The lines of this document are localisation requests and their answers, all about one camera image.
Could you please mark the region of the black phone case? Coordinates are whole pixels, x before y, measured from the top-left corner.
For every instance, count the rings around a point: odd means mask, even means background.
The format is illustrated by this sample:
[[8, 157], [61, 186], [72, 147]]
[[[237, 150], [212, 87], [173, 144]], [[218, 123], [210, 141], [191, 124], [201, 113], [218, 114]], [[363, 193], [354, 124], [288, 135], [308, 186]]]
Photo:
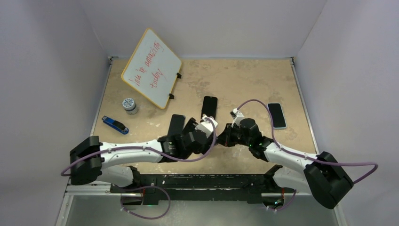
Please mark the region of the black phone case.
[[168, 136], [181, 134], [185, 124], [185, 116], [180, 114], [173, 114], [170, 119], [168, 128]]

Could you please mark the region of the phone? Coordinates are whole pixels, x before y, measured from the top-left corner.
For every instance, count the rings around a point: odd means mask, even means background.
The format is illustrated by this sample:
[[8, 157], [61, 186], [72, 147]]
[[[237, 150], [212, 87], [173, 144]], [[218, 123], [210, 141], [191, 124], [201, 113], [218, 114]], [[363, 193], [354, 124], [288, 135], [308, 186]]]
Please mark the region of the phone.
[[213, 96], [205, 96], [203, 98], [201, 117], [213, 117], [216, 119], [216, 112], [218, 106], [218, 98]]
[[271, 113], [273, 128], [285, 129], [287, 127], [284, 112], [280, 103], [268, 103], [268, 109]]

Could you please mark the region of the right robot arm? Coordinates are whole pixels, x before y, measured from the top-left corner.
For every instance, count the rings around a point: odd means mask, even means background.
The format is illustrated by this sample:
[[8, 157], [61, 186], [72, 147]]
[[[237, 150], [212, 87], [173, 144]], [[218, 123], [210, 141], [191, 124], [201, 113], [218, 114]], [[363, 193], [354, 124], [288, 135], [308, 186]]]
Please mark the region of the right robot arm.
[[323, 207], [333, 209], [354, 186], [332, 154], [309, 154], [284, 147], [262, 135], [250, 118], [226, 124], [217, 142], [225, 147], [246, 146], [255, 158], [277, 164], [277, 170], [264, 179], [265, 188], [271, 192], [292, 188], [311, 194]]

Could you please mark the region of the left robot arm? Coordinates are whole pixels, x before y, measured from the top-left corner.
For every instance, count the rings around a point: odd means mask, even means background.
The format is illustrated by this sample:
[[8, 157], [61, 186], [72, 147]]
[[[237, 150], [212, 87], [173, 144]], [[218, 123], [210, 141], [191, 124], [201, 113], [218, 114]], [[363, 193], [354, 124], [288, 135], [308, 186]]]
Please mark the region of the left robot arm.
[[116, 144], [90, 136], [70, 151], [69, 173], [63, 170], [61, 175], [69, 177], [75, 186], [102, 181], [133, 193], [140, 188], [139, 172], [123, 164], [192, 162], [193, 153], [206, 155], [215, 145], [217, 126], [213, 117], [203, 116], [200, 123], [192, 120], [185, 133], [147, 142]]

